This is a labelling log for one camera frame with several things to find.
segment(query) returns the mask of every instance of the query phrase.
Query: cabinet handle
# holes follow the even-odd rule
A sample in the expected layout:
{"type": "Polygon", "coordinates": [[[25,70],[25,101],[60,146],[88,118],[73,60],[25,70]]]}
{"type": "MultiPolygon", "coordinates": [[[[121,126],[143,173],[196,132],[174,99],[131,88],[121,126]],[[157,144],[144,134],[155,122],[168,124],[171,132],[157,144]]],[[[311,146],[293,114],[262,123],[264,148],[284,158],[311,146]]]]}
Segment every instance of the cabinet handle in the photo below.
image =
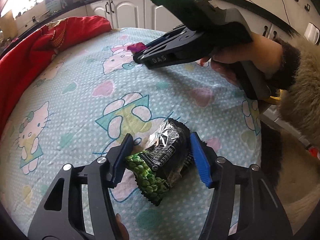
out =
{"type": "Polygon", "coordinates": [[[112,8],[111,8],[111,4],[112,4],[112,3],[113,3],[113,0],[110,1],[110,11],[111,11],[112,13],[115,13],[115,11],[113,11],[112,8]]]}
{"type": "Polygon", "coordinates": [[[263,37],[265,37],[266,35],[267,35],[267,30],[268,30],[268,26],[266,25],[265,27],[264,27],[264,32],[263,32],[263,37]]]}
{"type": "Polygon", "coordinates": [[[276,37],[277,37],[277,32],[274,31],[274,32],[273,32],[273,38],[272,38],[272,40],[274,41],[274,40],[276,39],[276,37]]]}
{"type": "Polygon", "coordinates": [[[108,9],[107,9],[107,5],[108,5],[109,3],[107,2],[106,3],[106,5],[105,5],[105,7],[106,7],[106,12],[107,12],[107,14],[110,14],[110,12],[108,12],[108,9]]]}

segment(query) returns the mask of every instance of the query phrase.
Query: nutrition label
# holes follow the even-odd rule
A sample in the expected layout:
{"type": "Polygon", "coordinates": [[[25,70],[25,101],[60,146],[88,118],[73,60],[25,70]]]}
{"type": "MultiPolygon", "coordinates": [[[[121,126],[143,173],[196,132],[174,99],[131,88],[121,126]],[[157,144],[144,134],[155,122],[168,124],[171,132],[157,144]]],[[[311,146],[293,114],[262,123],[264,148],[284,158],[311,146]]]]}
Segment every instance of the nutrition label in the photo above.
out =
{"type": "Polygon", "coordinates": [[[146,154],[146,156],[154,164],[162,166],[170,159],[175,151],[176,149],[172,145],[166,147],[159,145],[159,147],[157,147],[153,152],[146,154]]]}

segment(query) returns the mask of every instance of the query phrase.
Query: pink heart print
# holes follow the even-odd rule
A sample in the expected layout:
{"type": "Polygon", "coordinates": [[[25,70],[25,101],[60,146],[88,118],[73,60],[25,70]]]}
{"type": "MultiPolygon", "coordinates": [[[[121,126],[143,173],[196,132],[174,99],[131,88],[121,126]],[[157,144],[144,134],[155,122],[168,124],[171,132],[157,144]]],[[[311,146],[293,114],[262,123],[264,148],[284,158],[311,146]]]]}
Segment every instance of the pink heart print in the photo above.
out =
{"type": "Polygon", "coordinates": [[[104,96],[108,97],[110,96],[114,91],[114,85],[112,80],[107,80],[100,85],[98,85],[92,93],[92,96],[98,97],[98,96],[104,96]]]}
{"type": "Polygon", "coordinates": [[[190,96],[199,107],[206,107],[214,99],[213,92],[209,88],[194,88],[190,91],[190,96]]]}
{"type": "Polygon", "coordinates": [[[215,152],[221,148],[221,142],[218,138],[211,138],[207,141],[207,146],[211,147],[215,152]]]}

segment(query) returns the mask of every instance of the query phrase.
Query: purple object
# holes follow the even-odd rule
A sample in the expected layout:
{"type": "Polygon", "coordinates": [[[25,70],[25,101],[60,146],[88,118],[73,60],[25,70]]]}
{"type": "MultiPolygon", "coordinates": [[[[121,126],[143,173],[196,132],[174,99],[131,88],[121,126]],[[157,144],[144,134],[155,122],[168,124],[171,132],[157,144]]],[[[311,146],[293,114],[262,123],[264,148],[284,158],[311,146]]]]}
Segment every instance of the purple object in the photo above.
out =
{"type": "Polygon", "coordinates": [[[128,50],[130,50],[133,54],[145,50],[147,47],[142,43],[138,42],[128,46],[128,50]]]}

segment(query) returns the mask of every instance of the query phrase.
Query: snack bag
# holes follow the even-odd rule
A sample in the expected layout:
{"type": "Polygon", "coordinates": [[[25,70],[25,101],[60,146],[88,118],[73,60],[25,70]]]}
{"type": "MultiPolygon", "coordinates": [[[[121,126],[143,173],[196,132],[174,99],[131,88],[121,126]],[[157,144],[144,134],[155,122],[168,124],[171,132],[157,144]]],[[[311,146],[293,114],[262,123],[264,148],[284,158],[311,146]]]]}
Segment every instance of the snack bag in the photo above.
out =
{"type": "Polygon", "coordinates": [[[147,149],[126,157],[138,188],[155,206],[192,164],[190,130],[172,118],[150,135],[147,149]]]}

